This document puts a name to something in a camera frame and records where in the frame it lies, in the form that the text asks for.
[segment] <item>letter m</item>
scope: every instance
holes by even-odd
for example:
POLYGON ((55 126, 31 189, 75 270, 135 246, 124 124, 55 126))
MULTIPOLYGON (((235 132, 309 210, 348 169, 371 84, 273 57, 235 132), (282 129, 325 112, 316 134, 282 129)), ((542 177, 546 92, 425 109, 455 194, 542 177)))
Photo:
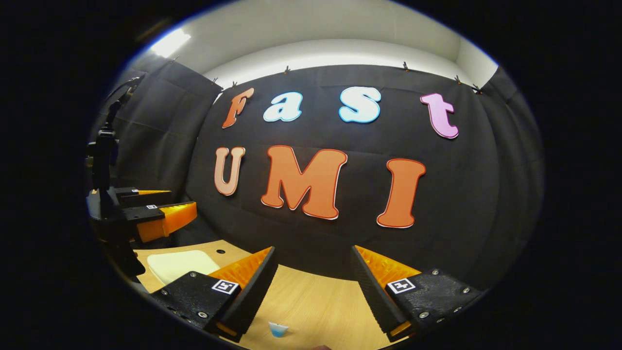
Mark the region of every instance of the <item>letter m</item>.
POLYGON ((263 204, 282 207, 284 202, 279 193, 283 187, 287 206, 295 210, 310 191, 309 200, 302 206, 305 214, 327 220, 339 216, 335 208, 335 193, 341 166, 348 161, 344 152, 322 149, 311 159, 304 172, 300 171, 294 150, 289 146, 272 146, 268 149, 268 156, 272 164, 268 189, 261 197, 263 204))

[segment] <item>wooden table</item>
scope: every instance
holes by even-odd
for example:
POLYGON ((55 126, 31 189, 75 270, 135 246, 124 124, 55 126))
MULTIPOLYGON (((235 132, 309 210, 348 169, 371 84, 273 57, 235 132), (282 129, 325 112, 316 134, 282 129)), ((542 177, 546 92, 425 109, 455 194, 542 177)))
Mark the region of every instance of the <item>wooden table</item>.
MULTIPOLYGON (((224 240, 186 247, 135 250, 148 267, 151 254, 201 250, 220 267, 250 255, 224 240)), ((149 293, 164 285, 149 268, 138 279, 149 293)), ((326 345, 333 350, 379 349, 388 346, 365 301, 358 283, 307 273, 279 265, 253 323, 238 345, 249 349, 311 350, 326 345), (276 338, 268 321, 289 326, 285 336, 276 338)))

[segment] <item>white pad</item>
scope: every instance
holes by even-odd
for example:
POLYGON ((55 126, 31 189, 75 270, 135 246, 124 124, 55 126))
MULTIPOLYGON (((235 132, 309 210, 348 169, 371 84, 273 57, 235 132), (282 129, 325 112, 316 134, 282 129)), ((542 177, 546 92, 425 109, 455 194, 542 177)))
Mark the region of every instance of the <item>white pad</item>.
POLYGON ((190 271, 204 275, 220 269, 205 252, 189 250, 188 252, 152 254, 147 257, 147 264, 154 276, 167 285, 190 271))

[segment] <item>orange letter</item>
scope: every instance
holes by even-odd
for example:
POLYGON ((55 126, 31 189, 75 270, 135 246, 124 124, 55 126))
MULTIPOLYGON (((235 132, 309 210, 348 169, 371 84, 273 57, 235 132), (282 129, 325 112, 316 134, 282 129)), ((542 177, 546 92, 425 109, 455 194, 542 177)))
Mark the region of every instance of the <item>orange letter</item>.
POLYGON ((227 119, 223 123, 223 129, 228 128, 231 125, 235 124, 235 121, 237 120, 235 116, 242 113, 242 110, 244 109, 244 105, 246 104, 246 99, 251 97, 253 95, 253 92, 255 92, 255 89, 250 88, 246 90, 245 92, 240 93, 238 96, 235 96, 231 100, 231 108, 229 109, 229 114, 227 115, 227 119))
POLYGON ((387 169, 393 174, 391 193, 387 208, 376 222, 384 227, 405 229, 415 222, 411 215, 412 205, 415 203, 417 182, 425 174, 425 166, 410 159, 392 159, 387 162, 387 169))
POLYGON ((272 146, 268 149, 272 164, 268 178, 268 189, 261 202, 269 207, 280 208, 283 199, 279 195, 281 186, 285 192, 287 206, 294 210, 309 189, 309 201, 302 206, 302 212, 309 216, 333 220, 339 216, 335 208, 335 192, 341 166, 348 156, 334 149, 322 149, 313 156, 304 173, 300 172, 294 150, 289 146, 272 146))
POLYGON ((231 176, 229 177, 229 183, 225 183, 223 174, 225 171, 225 158, 229 154, 228 148, 218 148, 216 150, 216 167, 214 168, 214 184, 218 192, 225 196, 232 195, 236 188, 238 188, 238 176, 239 176, 239 164, 242 162, 242 156, 244 156, 246 150, 243 147, 234 147, 231 150, 231 156, 233 162, 231 163, 231 176))

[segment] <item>black fabric curtain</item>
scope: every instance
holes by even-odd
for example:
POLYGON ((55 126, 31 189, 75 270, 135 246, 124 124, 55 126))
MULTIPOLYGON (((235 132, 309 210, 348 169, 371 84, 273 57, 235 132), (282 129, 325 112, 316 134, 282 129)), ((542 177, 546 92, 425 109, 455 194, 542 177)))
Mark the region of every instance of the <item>black fabric curtain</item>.
MULTIPOLYGON (((503 70, 482 91, 475 94, 431 73, 370 65, 293 70, 240 84, 225 90, 210 109, 185 193, 217 236, 251 252, 273 245, 279 263, 292 268, 352 279, 349 254, 357 244, 488 288, 531 233, 541 206, 544 160, 534 118, 503 70), (372 123, 345 123, 338 115, 340 93, 355 86, 381 92, 381 112, 372 123), (249 88, 254 95, 237 122, 223 129, 232 98, 249 88), (285 92, 303 95, 302 114, 287 123, 264 121, 271 100, 285 92), (450 121, 459 127, 457 138, 441 138, 432 129, 428 108, 419 100, 430 93, 453 105, 450 121), (261 203, 271 167, 267 149, 277 144, 294 149, 301 170, 320 149, 348 155, 335 199, 339 218, 323 220, 305 215, 301 206, 275 209, 261 203), (232 196, 213 184, 219 147, 246 148, 232 196), (407 229, 376 223, 391 189, 386 163, 393 158, 426 166, 412 210, 415 224, 407 229)), ((225 179, 230 166, 231 156, 225 179)), ((302 203, 308 198, 307 193, 302 203)))
MULTIPOLYGON (((111 184, 170 190, 179 201, 197 134, 222 89, 177 62, 151 54, 123 71, 111 90, 145 73, 113 123, 119 154, 111 167, 111 184)), ((96 139, 110 104, 126 90, 120 89, 103 103, 90 141, 96 139)))

